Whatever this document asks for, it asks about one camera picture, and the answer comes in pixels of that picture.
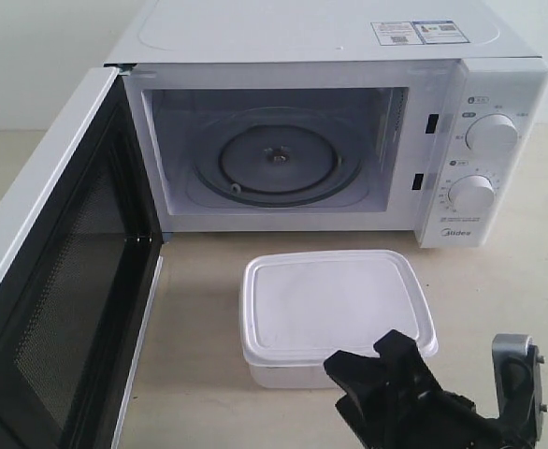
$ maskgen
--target microwave oven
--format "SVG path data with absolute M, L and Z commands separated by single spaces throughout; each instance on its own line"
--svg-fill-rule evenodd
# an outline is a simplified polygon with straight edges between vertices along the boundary
M 0 202 L 0 447 L 116 447 L 164 241 L 484 242 L 548 80 L 482 3 L 151 0 Z

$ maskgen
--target microwave door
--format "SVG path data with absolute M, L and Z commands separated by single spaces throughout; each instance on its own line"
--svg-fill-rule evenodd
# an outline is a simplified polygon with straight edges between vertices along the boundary
M 0 202 L 0 447 L 119 434 L 162 233 L 116 68 L 94 69 Z

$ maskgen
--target timer knob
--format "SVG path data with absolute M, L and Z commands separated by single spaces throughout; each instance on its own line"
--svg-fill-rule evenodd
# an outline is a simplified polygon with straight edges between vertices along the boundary
M 461 213 L 480 214 L 495 202 L 495 190 L 484 176 L 467 176 L 457 181 L 449 190 L 449 200 Z
M 518 139 L 517 128 L 511 119 L 500 114 L 482 117 L 466 135 L 470 150 L 487 155 L 510 152 L 517 145 Z

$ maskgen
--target plastic food container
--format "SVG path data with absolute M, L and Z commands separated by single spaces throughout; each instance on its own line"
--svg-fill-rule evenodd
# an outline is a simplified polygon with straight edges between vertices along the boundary
M 245 360 L 267 388 L 335 385 L 323 362 L 342 349 L 376 355 L 391 329 L 438 351 L 436 332 L 411 265 L 386 250 L 265 255 L 245 269 L 240 293 Z

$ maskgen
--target table surface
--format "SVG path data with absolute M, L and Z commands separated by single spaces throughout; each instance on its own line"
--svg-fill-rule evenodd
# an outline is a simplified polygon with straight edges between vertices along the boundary
M 40 137 L 0 133 L 0 197 Z M 360 447 L 337 416 L 338 390 L 253 383 L 240 349 L 238 288 L 261 254 L 380 248 L 407 256 L 423 286 L 440 343 L 429 366 L 441 385 L 495 415 L 491 341 L 527 333 L 546 357 L 548 404 L 548 125 L 538 125 L 479 249 L 421 250 L 405 232 L 177 235 L 163 249 L 120 447 Z M 538 447 L 548 448 L 548 414 Z

